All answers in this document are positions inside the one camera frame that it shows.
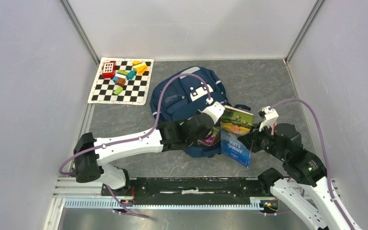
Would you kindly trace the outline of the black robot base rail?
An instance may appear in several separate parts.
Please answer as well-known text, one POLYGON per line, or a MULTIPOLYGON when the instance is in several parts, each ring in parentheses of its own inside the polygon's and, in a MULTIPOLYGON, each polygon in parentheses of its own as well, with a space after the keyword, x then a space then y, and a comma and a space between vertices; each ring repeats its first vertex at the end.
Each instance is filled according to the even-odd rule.
POLYGON ((250 197, 270 197, 280 176, 253 177, 138 177, 117 189, 135 205, 247 205, 250 197))

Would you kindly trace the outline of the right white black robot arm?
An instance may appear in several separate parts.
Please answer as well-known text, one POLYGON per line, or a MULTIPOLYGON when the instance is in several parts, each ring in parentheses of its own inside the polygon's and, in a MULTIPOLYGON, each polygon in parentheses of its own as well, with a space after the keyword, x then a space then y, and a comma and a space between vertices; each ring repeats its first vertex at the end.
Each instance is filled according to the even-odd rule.
POLYGON ((276 169, 270 168, 258 176, 258 191, 282 201, 311 230, 358 230, 359 225, 334 194, 321 159, 306 150, 295 126, 281 123, 274 128, 253 128, 238 138, 252 152, 265 151, 282 161, 283 169, 309 194, 313 203, 296 192, 276 169))

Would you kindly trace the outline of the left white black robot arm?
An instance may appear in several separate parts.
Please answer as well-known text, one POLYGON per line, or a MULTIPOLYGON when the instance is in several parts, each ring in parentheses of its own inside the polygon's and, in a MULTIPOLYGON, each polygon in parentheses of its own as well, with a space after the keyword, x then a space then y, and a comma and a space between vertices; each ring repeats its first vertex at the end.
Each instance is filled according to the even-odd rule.
POLYGON ((190 119, 159 124, 144 138, 138 133, 114 138, 95 138, 91 132, 85 133, 74 148, 76 182, 101 182, 119 195, 126 195, 131 190, 127 172, 112 166, 112 161, 143 153, 183 150, 210 137, 219 118, 201 112, 190 119))

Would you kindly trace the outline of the purple Treehouse book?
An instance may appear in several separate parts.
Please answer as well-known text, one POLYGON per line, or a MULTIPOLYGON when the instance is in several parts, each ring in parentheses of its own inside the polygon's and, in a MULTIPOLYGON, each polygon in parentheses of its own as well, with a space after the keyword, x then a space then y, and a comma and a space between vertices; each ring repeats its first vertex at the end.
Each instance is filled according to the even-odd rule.
POLYGON ((215 126, 213 133, 205 140, 198 140, 198 144, 202 146, 213 146, 220 140, 220 127, 215 126))

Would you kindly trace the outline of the navy blue student backpack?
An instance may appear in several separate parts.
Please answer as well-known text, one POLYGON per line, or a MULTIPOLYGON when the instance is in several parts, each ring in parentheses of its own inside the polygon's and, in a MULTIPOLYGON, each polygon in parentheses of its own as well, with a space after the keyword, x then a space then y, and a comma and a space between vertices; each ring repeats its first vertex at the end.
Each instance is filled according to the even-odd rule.
POLYGON ((215 72, 205 67, 192 66, 155 87, 149 104, 152 115, 157 116, 158 102, 161 100, 158 124, 189 119, 207 107, 207 89, 215 102, 231 106, 226 89, 215 72))

